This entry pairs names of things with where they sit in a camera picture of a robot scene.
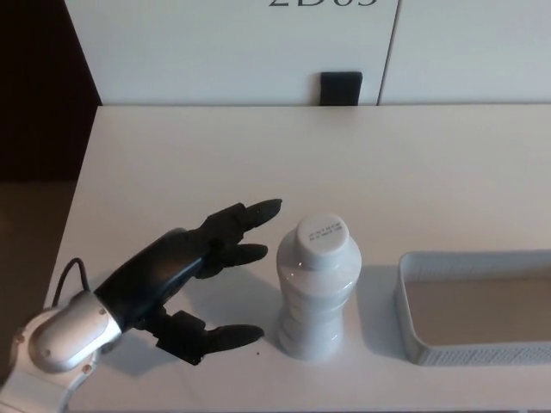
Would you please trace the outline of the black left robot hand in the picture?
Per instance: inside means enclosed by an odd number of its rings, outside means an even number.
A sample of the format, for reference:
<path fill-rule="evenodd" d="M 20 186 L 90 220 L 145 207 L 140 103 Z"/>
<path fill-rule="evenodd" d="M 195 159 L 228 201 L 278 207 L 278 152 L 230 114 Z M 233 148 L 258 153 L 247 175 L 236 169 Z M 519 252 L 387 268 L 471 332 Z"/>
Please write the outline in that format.
<path fill-rule="evenodd" d="M 252 344 L 264 335 L 259 326 L 208 330 L 198 317 L 186 311 L 170 315 L 164 306 L 193 278 L 212 278 L 226 268 L 266 257 L 266 245 L 244 243 L 243 238 L 281 208 L 280 199 L 251 206 L 236 203 L 209 215 L 193 230 L 170 230 L 118 267 L 94 294 L 122 332 L 145 330 L 156 338 L 157 348 L 193 366 L 207 354 Z"/>

